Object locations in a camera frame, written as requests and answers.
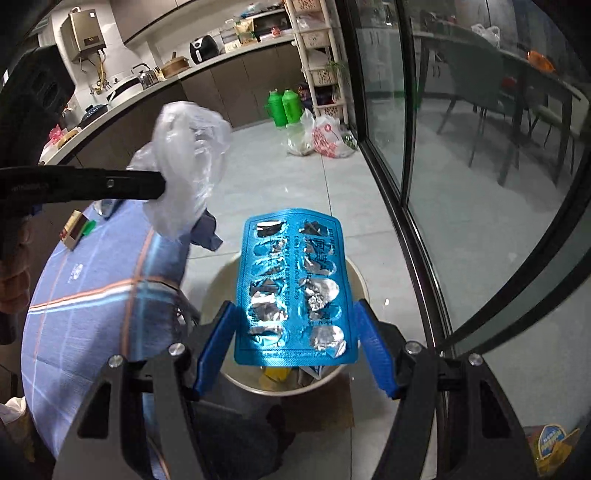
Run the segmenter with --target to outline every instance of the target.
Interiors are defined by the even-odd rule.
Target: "finger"
[[[30,220],[22,224],[18,232],[18,243],[28,245],[33,241],[33,225]]]
[[[29,305],[30,295],[29,291],[23,292],[19,297],[9,300],[0,301],[0,312],[15,314],[23,311]]]
[[[0,282],[0,301],[9,301],[19,297],[22,292],[29,289],[31,276],[28,270],[19,273],[16,277]]]
[[[0,262],[0,280],[16,277],[29,267],[31,252],[28,245],[19,245],[16,253],[8,260]]]

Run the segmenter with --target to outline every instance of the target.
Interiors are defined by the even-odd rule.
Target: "brown pot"
[[[173,52],[173,58],[166,62],[162,67],[162,73],[164,74],[164,78],[173,77],[181,72],[184,72],[189,68],[189,61],[187,57],[177,57],[177,53]]]

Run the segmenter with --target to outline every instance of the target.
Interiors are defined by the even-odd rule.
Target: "green thermos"
[[[287,125],[287,117],[285,116],[285,109],[281,101],[281,95],[277,90],[269,92],[269,99],[265,105],[265,110],[275,122],[276,127],[284,127]]]
[[[283,107],[285,107],[287,123],[296,124],[299,122],[301,114],[304,113],[301,109],[300,96],[293,90],[286,90],[281,100],[283,101]]]

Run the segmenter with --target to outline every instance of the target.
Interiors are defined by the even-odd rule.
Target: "metal screw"
[[[483,362],[482,357],[478,355],[478,353],[471,353],[468,355],[468,361],[470,362],[470,365],[474,367],[481,366]]]
[[[407,344],[404,346],[404,348],[406,349],[407,353],[410,355],[416,355],[421,350],[423,350],[423,346],[419,342],[415,342],[414,340],[407,342]]]
[[[182,355],[185,351],[185,346],[182,343],[173,343],[168,347],[168,353],[172,356]]]
[[[109,358],[109,366],[111,368],[120,367],[122,363],[123,363],[123,356],[122,355],[113,355],[111,358]]]

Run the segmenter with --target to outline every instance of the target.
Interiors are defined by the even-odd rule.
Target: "black air fryer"
[[[196,65],[199,65],[205,60],[214,58],[219,54],[216,41],[211,35],[205,35],[204,37],[197,38],[189,44],[189,52],[191,58]]]

